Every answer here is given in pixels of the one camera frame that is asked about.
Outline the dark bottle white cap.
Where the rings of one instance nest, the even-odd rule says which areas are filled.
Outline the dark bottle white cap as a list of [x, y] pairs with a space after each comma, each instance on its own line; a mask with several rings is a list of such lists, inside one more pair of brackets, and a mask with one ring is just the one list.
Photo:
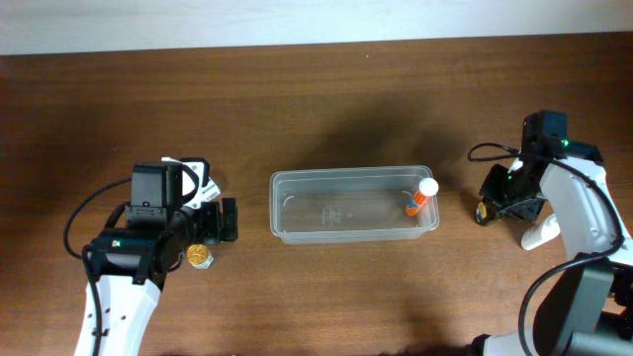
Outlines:
[[498, 206], [495, 202], [487, 197], [476, 206], [475, 209], [476, 223], [481, 226], [488, 226], [499, 220]]

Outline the orange tube white cap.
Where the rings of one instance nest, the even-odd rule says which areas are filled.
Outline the orange tube white cap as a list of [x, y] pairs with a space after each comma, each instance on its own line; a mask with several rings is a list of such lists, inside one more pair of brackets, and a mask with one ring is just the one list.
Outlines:
[[406, 205], [405, 213], [414, 217], [424, 205], [439, 191], [439, 184], [433, 178], [423, 178], [419, 181], [416, 192]]

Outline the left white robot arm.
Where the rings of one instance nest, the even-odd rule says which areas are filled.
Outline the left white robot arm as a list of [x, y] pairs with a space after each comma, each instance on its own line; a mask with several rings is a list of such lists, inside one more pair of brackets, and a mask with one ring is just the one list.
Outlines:
[[207, 269], [211, 246], [238, 238], [237, 204], [200, 157], [163, 157], [133, 169], [131, 197], [70, 255], [87, 277], [78, 355], [136, 355], [167, 276], [184, 262]]

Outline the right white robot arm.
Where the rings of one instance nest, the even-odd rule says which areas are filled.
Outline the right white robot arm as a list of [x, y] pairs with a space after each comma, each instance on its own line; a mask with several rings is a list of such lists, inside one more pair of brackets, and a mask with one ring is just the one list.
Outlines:
[[568, 138], [563, 113], [523, 121], [520, 148], [505, 147], [510, 167], [491, 157], [476, 221], [531, 222], [522, 245], [545, 242], [537, 219], [550, 204], [567, 262], [537, 278], [521, 302], [517, 330], [482, 334], [470, 355], [629, 355], [632, 352], [632, 237], [606, 185], [598, 148]]

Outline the clear plastic container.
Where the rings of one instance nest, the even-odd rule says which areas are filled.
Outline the clear plastic container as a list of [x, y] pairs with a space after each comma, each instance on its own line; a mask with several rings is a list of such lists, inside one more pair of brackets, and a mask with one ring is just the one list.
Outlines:
[[271, 232], [286, 244], [417, 239], [439, 227], [437, 199], [406, 206], [426, 166], [280, 171], [271, 176]]

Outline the white Panadol box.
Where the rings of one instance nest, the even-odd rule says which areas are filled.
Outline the white Panadol box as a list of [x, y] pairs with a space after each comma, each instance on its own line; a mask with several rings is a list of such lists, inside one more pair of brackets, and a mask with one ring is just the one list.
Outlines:
[[200, 191], [200, 201], [210, 202], [221, 194], [219, 186], [209, 179], [207, 184]]

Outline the gold lid balm jar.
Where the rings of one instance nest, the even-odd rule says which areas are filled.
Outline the gold lid balm jar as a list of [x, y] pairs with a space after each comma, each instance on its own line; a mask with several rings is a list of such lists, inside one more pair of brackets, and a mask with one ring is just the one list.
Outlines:
[[214, 256], [205, 244], [192, 244], [186, 250], [188, 262], [196, 269], [208, 269], [214, 261]]

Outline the white spray bottle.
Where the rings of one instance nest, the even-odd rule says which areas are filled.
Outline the white spray bottle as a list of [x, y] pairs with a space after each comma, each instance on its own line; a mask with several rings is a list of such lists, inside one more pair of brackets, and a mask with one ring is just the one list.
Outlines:
[[524, 250], [534, 248], [549, 242], [561, 233], [556, 216], [551, 215], [543, 222], [530, 227], [521, 237], [520, 245]]

